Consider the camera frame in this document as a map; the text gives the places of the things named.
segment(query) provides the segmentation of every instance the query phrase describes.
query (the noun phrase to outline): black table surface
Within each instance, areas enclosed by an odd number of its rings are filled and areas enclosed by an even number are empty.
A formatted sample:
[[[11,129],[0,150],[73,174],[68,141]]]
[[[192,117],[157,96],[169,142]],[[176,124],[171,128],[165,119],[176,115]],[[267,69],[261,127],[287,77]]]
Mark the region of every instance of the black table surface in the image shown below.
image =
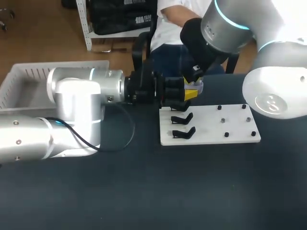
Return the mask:
[[[244,75],[208,76],[194,105],[241,104]],[[0,228],[307,229],[307,117],[253,112],[257,144],[163,147],[153,105],[122,152],[3,165]],[[102,145],[123,145],[127,118],[107,107]]]

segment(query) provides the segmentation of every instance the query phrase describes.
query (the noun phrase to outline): black hook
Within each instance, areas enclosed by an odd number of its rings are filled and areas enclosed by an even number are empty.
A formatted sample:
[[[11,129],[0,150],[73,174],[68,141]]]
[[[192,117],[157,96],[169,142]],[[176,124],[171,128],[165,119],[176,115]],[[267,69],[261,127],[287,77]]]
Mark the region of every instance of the black hook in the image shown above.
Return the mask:
[[[172,123],[176,123],[176,124],[181,124],[181,125],[187,125],[188,123],[190,123],[190,121],[193,118],[193,113],[190,113],[187,118],[181,118],[181,117],[177,117],[177,116],[172,116],[171,117],[171,121]]]
[[[195,127],[192,127],[188,133],[181,132],[178,130],[173,130],[173,136],[174,138],[182,138],[188,140],[194,135],[195,132],[196,132]]]
[[[179,104],[173,104],[171,105],[171,111],[177,110],[177,111],[181,111],[181,112],[185,112],[188,110],[188,108],[191,106],[191,101],[188,101],[184,106],[181,106]]]

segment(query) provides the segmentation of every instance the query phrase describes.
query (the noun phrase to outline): black cable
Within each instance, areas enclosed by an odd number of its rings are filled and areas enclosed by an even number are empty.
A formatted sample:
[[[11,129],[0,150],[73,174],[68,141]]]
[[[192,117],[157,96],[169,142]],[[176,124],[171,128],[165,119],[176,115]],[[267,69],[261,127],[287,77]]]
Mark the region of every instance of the black cable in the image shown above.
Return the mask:
[[[116,105],[117,107],[119,107],[126,115],[127,117],[129,118],[129,121],[130,121],[130,124],[133,128],[132,130],[132,135],[131,135],[131,138],[130,140],[127,142],[127,144],[122,147],[122,148],[119,148],[119,149],[102,149],[102,148],[97,148],[96,146],[92,145],[91,143],[87,142],[84,138],[82,138],[80,136],[80,134],[78,134],[74,129],[73,127],[71,127],[69,124],[67,124],[65,121],[63,121],[62,119],[59,119],[59,118],[55,118],[55,117],[45,117],[46,120],[51,120],[51,121],[57,121],[57,122],[60,122],[62,125],[64,125],[66,128],[68,128],[74,135],[77,136],[77,138],[79,138],[84,144],[86,144],[88,147],[98,151],[98,152],[119,152],[119,151],[122,151],[124,150],[132,141],[133,137],[134,137],[134,133],[135,133],[135,123],[134,121],[132,120],[132,117],[130,116],[130,114],[127,112],[127,110],[125,110],[122,106],[120,105],[117,105],[117,104],[114,104]]]

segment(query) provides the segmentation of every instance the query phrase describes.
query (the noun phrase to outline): metal screw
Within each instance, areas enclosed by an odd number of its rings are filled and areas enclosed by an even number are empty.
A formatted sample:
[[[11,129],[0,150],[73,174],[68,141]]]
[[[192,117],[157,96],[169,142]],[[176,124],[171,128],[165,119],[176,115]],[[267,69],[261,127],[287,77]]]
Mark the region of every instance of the metal screw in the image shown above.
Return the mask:
[[[108,102],[112,102],[112,101],[113,101],[113,97],[108,97],[108,98],[107,98],[107,101],[108,101]]]

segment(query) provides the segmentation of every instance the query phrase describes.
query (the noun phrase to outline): white board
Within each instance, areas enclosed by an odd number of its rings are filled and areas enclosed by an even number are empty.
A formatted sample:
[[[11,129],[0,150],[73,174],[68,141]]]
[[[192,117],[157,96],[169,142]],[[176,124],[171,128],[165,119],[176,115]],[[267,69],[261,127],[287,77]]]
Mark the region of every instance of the white board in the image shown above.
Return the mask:
[[[242,109],[242,104],[222,105],[218,110],[217,105],[190,106],[186,112],[171,111],[170,107],[160,109],[160,138],[164,146],[171,145],[204,145],[204,144],[234,144],[260,142],[261,137],[251,113],[250,107]],[[172,124],[171,116],[186,118],[193,113],[193,118],[188,125]],[[191,139],[173,137],[173,130],[189,132],[195,127],[196,132]]]

